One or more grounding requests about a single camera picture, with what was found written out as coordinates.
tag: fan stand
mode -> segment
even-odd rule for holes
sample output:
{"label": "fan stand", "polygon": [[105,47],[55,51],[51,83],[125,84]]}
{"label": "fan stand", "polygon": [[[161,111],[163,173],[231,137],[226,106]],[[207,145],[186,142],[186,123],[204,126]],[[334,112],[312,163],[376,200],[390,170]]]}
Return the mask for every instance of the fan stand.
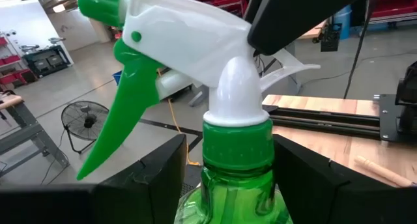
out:
{"label": "fan stand", "polygon": [[72,150],[74,152],[77,152],[79,155],[81,155],[84,152],[85,149],[87,149],[88,147],[90,147],[96,141],[96,139],[95,139],[91,143],[89,143],[87,146],[83,147],[81,150],[76,150],[74,148],[74,144],[72,143],[71,133],[70,133],[70,130],[68,129],[68,126],[64,126],[64,129],[66,130],[66,133],[68,134],[68,139],[70,140],[70,145],[71,145]]}

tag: yellow cable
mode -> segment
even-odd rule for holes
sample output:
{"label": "yellow cable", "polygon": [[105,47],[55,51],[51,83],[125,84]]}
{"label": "yellow cable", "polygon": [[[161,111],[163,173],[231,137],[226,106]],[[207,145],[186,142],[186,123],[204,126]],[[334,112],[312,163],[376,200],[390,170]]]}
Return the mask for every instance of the yellow cable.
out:
{"label": "yellow cable", "polygon": [[[158,75],[161,76],[161,71],[158,69]],[[171,110],[171,116],[172,116],[172,121],[174,122],[175,127],[177,128],[179,133],[182,133],[180,130],[180,127],[177,124],[177,120],[175,120],[175,114],[174,114],[174,108],[172,107],[172,103],[171,103],[171,99],[168,98],[168,104],[169,104],[169,109]],[[198,162],[193,162],[190,160],[190,158],[188,157],[188,148],[190,147],[188,145],[188,141],[186,141],[187,144],[187,163],[190,165],[200,165],[200,163]]]}

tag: fan grille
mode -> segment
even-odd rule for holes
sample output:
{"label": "fan grille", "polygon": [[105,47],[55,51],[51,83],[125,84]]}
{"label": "fan grille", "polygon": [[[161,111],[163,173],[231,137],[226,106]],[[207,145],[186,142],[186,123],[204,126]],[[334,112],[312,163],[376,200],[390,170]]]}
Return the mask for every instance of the fan grille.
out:
{"label": "fan grille", "polygon": [[64,127],[75,137],[95,140],[103,128],[109,109],[91,101],[78,101],[66,106],[61,114]]}

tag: white plastic part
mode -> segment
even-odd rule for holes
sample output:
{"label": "white plastic part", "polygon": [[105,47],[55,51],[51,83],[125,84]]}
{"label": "white plastic part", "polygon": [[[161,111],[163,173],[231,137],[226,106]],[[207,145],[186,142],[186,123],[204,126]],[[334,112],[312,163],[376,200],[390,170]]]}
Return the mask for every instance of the white plastic part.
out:
{"label": "white plastic part", "polygon": [[[259,79],[254,49],[247,43],[250,24],[243,19],[194,0],[123,2],[124,43],[173,69],[156,82],[160,98],[190,83],[208,86],[209,111],[203,118],[213,125],[264,122],[269,116],[262,110],[262,91],[289,74],[319,67],[303,65],[281,50],[274,56],[284,68]],[[139,42],[133,41],[133,32],[141,33]]]}

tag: wall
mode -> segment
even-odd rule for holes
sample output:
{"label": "wall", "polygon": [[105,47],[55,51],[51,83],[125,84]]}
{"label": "wall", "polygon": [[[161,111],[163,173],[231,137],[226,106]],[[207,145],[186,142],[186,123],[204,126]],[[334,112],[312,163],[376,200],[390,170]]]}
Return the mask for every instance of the wall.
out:
{"label": "wall", "polygon": [[72,10],[48,15],[60,37],[66,38],[64,44],[68,51],[74,51],[99,42],[90,20],[81,12]]}
{"label": "wall", "polygon": [[[51,37],[58,37],[57,31],[51,24],[44,9],[37,0],[0,2],[0,31],[16,31],[16,35],[9,37],[12,45],[23,55],[20,45],[38,44],[40,48],[51,45]],[[71,63],[65,46],[62,45]]]}

